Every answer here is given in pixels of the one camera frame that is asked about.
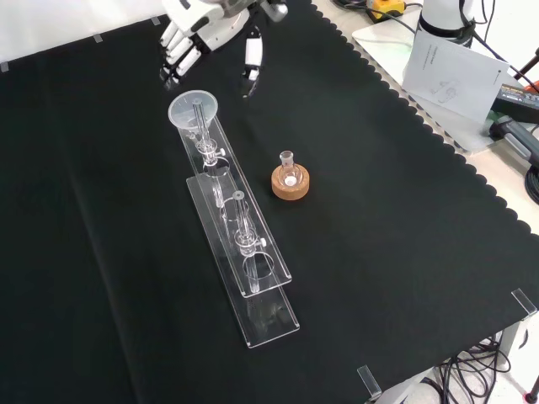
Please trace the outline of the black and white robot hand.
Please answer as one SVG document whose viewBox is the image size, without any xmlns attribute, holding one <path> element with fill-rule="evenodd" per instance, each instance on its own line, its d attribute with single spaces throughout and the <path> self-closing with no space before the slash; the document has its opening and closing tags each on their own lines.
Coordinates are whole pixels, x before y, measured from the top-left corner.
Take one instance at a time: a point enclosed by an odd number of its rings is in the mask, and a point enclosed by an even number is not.
<svg viewBox="0 0 539 404">
<path fill-rule="evenodd" d="M 241 94 L 250 97 L 258 85 L 263 63 L 263 38 L 253 23 L 256 1 L 164 1 L 169 24 L 159 45 L 164 55 L 160 77 L 176 88 L 203 56 L 218 51 L 246 31 Z"/>
</svg>

